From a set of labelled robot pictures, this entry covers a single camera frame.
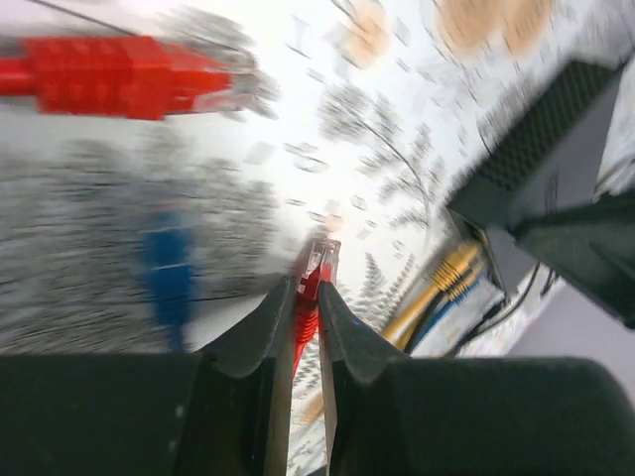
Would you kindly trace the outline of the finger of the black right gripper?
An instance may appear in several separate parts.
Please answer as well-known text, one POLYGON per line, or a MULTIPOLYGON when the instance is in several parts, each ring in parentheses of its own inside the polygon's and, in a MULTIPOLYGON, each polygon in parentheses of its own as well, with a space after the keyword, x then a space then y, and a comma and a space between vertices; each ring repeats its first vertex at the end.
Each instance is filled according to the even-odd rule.
POLYGON ((627 328, 634 326, 634 194, 522 222, 518 246, 627 328))

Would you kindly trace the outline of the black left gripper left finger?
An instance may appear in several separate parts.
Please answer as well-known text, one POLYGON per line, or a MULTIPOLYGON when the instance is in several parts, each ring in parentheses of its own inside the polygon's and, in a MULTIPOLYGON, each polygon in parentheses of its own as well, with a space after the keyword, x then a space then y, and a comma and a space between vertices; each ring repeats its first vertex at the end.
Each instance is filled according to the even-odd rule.
POLYGON ((8 355, 5 475, 282 475, 297 282, 202 349, 8 355))

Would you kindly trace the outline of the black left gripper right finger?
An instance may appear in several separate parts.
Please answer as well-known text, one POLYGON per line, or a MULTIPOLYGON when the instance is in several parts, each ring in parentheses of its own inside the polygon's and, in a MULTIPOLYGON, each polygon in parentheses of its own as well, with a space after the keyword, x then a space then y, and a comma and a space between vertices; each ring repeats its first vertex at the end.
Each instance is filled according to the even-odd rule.
POLYGON ((413 358, 318 292, 331 475, 630 475, 634 411, 578 358, 413 358))

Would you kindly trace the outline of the black network switch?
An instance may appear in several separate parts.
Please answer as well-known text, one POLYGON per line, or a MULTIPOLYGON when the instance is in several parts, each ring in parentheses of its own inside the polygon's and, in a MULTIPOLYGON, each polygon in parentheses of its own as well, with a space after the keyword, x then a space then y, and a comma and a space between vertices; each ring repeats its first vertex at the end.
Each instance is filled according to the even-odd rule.
POLYGON ((592 197, 624 68, 570 61, 449 201, 454 223, 482 243, 489 280, 505 294, 537 263, 515 243, 519 224, 592 197))

